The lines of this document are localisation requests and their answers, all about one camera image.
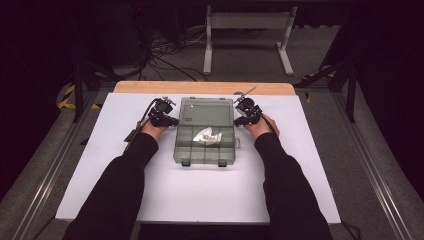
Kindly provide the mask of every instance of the white tabletop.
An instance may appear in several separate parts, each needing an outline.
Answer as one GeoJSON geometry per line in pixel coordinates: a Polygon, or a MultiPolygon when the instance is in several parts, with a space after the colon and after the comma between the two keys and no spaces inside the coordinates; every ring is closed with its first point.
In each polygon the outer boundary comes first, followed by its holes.
{"type": "MultiPolygon", "coordinates": [[[[182,97],[225,97],[234,95],[168,94],[177,103],[169,114],[177,117],[182,97]]],[[[148,104],[157,94],[110,93],[90,140],[69,183],[56,214],[72,220],[106,166],[124,151],[125,137],[134,129],[148,104]]],[[[272,116],[281,131],[281,143],[297,159],[312,186],[328,223],[340,223],[332,192],[298,96],[252,96],[264,113],[272,116]]],[[[250,133],[235,129],[240,139],[234,165],[192,164],[182,167],[173,159],[176,128],[170,127],[159,140],[159,151],[147,165],[145,191],[138,221],[167,223],[269,222],[262,184],[263,163],[250,133]]]]}

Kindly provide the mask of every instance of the person's right arm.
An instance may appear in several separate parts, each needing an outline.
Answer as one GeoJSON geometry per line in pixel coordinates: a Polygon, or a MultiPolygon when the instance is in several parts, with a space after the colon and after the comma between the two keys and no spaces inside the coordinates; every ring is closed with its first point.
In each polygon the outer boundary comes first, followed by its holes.
{"type": "MultiPolygon", "coordinates": [[[[277,134],[279,130],[271,118],[277,134]]],[[[332,239],[314,192],[297,161],[287,155],[263,119],[245,125],[265,167],[263,184],[273,239],[332,239]]]]}

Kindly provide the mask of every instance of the hand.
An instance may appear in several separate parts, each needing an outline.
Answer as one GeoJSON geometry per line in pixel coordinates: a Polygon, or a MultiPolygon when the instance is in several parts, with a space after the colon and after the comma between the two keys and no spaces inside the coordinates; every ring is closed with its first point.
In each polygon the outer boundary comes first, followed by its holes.
{"type": "MultiPolygon", "coordinates": [[[[268,120],[269,123],[271,123],[271,126],[274,128],[277,135],[280,136],[280,130],[278,129],[275,120],[265,114],[264,117],[268,120]]],[[[269,128],[268,124],[266,124],[263,118],[261,118],[256,124],[246,124],[243,125],[243,127],[246,128],[252,134],[254,140],[256,140],[260,135],[264,133],[272,132],[272,130],[269,128]]]]}
{"type": "Polygon", "coordinates": [[[144,125],[143,129],[141,129],[142,133],[147,133],[150,136],[152,136],[156,142],[159,140],[160,135],[165,132],[168,129],[168,127],[165,126],[159,126],[155,127],[153,124],[149,121],[144,125]]]}

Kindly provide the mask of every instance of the black sleeve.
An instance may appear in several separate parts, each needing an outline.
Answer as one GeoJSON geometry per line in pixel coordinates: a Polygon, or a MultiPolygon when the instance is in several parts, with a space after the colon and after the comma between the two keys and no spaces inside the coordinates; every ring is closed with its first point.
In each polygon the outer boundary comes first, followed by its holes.
{"type": "Polygon", "coordinates": [[[256,139],[265,166],[263,184],[273,239],[332,239],[314,192],[297,161],[272,133],[256,139]]]}
{"type": "Polygon", "coordinates": [[[158,150],[141,133],[105,169],[64,239],[130,239],[144,191],[144,168],[158,150]]]}

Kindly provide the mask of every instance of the person's left arm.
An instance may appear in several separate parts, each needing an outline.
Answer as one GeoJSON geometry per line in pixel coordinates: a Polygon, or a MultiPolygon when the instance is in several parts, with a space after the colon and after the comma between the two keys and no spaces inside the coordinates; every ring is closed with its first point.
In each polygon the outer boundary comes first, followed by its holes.
{"type": "Polygon", "coordinates": [[[146,129],[106,167],[64,239],[130,239],[143,198],[144,168],[164,131],[146,129]]]}

